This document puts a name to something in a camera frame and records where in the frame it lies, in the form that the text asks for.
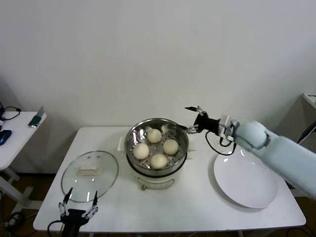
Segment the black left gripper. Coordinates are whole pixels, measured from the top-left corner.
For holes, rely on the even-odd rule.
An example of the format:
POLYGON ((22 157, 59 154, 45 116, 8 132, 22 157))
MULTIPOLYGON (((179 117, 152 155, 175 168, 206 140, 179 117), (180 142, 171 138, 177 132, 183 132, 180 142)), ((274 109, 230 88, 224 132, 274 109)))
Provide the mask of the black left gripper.
POLYGON ((61 237, 77 237, 81 226, 88 223, 86 217, 93 217, 98 211, 98 191, 95 192, 92 206, 85 212, 84 210, 69 209, 68 201, 73 188, 66 193, 62 202, 58 204, 60 216, 64 228, 61 237))

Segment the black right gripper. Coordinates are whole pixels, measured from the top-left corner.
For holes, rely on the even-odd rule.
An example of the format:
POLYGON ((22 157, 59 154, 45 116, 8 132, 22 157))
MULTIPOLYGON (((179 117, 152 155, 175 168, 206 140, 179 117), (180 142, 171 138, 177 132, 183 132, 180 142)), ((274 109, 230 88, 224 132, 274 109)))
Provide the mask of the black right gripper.
POLYGON ((204 111, 200 106, 189 106, 185 107, 185 109, 199 114, 194 122, 194 125, 188 127, 179 125, 179 127, 186 133, 201 133, 203 130, 207 130, 215 135, 219 134, 219 119, 209 118, 206 111, 204 111))

